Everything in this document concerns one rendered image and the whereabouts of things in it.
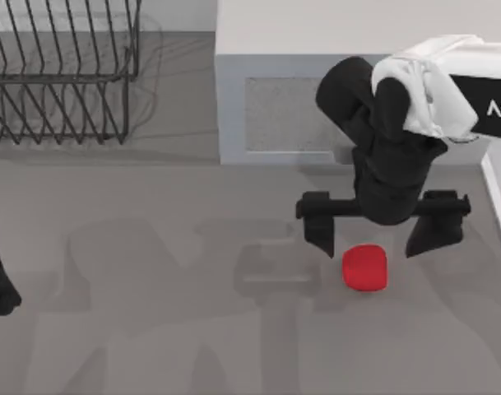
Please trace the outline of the pale grey cabinet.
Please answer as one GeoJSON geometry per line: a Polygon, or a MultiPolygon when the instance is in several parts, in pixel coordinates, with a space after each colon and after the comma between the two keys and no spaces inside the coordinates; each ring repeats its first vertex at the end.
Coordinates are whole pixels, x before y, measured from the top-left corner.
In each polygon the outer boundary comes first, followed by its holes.
{"type": "Polygon", "coordinates": [[[317,79],[431,36],[501,41],[501,0],[218,0],[222,164],[346,165],[350,142],[316,109],[317,79]]]}

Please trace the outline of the red rounded block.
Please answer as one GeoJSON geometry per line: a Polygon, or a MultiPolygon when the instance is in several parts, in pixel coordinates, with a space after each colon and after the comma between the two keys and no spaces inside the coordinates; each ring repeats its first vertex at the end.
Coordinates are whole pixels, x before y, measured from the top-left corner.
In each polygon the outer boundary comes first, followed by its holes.
{"type": "Polygon", "coordinates": [[[359,292],[377,292],[388,285],[388,258],[378,244],[357,244],[341,256],[341,276],[347,287],[359,292]]]}

